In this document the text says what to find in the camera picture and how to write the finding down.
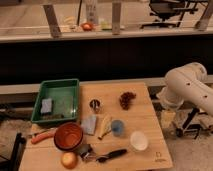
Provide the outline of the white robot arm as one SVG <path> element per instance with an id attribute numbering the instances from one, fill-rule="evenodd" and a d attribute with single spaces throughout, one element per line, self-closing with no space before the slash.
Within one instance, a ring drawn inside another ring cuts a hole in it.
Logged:
<path id="1" fill-rule="evenodd" d="M 213 89 L 203 83 L 206 77 L 206 68 L 198 62 L 171 69 L 157 98 L 165 109 L 177 110 L 187 100 L 213 116 Z"/>

